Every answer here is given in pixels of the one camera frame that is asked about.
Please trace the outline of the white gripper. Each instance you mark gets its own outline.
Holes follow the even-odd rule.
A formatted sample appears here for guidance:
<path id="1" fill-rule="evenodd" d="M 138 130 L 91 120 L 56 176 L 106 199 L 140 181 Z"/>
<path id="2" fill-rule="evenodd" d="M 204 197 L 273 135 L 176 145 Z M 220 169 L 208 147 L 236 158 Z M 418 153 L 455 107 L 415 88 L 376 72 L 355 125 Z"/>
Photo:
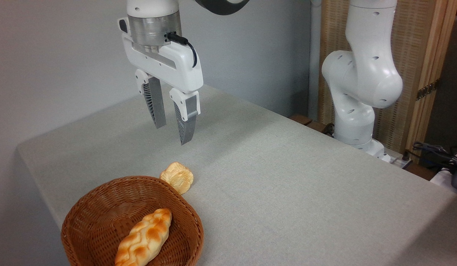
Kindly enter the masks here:
<path id="1" fill-rule="evenodd" d="M 171 85 L 181 145 L 193 138 L 197 116 L 200 115 L 199 92 L 203 84 L 200 61 L 194 64 L 194 53 L 188 46 L 170 42 L 152 52 L 149 47 L 132 40 L 127 17 L 119 19 L 124 50 L 129 62 L 137 67 L 137 89 L 144 97 L 156 128 L 166 126 L 161 81 Z"/>

